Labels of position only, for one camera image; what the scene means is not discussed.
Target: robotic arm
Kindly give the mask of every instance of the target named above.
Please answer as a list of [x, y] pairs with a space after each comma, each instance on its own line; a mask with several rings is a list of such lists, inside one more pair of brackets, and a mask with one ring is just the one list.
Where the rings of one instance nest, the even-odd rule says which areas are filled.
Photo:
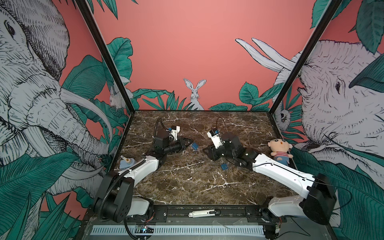
[[98, 214], [98, 220], [103, 222], [113, 220], [117, 223], [128, 215], [141, 215], [150, 219], [153, 214], [153, 201], [133, 197], [133, 188], [148, 174], [156, 171], [167, 159], [167, 154], [178, 153], [189, 145], [197, 145], [193, 140], [179, 137], [179, 126], [164, 127], [161, 119], [156, 122], [154, 142], [151, 149], [136, 159], [136, 164], [129, 169], [119, 172], [109, 171], [103, 178], [93, 203], [93, 211]]
[[204, 148], [203, 152], [211, 160], [226, 158], [236, 166], [267, 175], [299, 194], [294, 197], [267, 199], [268, 208], [261, 209], [263, 212], [260, 213], [264, 219], [291, 215], [307, 217], [322, 225], [329, 223], [336, 196], [325, 175], [318, 174], [315, 177], [278, 163], [251, 147], [244, 148], [239, 138], [231, 132], [220, 137], [215, 128], [207, 135], [213, 145]]

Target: plush toy face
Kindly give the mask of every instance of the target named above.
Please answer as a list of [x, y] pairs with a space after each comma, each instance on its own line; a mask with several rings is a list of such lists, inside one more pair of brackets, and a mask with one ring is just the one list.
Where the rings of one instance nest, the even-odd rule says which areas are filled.
[[284, 139], [273, 139], [268, 143], [268, 147], [270, 147], [273, 152], [288, 152], [293, 146]]

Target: rhinoceros eye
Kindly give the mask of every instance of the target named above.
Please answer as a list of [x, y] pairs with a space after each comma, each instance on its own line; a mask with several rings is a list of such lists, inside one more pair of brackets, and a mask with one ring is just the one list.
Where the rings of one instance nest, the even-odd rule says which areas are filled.
[[13, 29], [13, 27], [9, 24], [9, 22], [7, 22], [6, 20], [4, 21], [4, 25], [5, 25], [5, 27], [7, 28], [7, 30], [8, 30], [8, 32], [9, 32], [9, 34], [12, 36], [12, 38], [13, 38], [13, 36], [15, 35], [15, 30]]
[[336, 91], [340, 94], [340, 82], [337, 82], [335, 85]]

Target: padlock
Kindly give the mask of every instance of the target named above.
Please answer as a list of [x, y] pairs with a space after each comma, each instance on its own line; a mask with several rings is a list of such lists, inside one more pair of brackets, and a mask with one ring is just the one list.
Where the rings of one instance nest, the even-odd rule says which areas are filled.
[[220, 161], [220, 165], [221, 165], [221, 169], [223, 171], [227, 170], [229, 168], [228, 165], [224, 161]]

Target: plush toy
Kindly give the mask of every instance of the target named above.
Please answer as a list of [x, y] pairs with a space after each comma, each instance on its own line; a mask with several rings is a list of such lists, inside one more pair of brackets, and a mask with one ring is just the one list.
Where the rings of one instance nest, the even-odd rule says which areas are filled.
[[293, 146], [284, 139], [273, 139], [268, 143], [268, 147], [271, 148], [271, 156], [275, 161], [288, 165], [289, 159], [293, 158], [292, 154], [288, 154], [288, 150]]

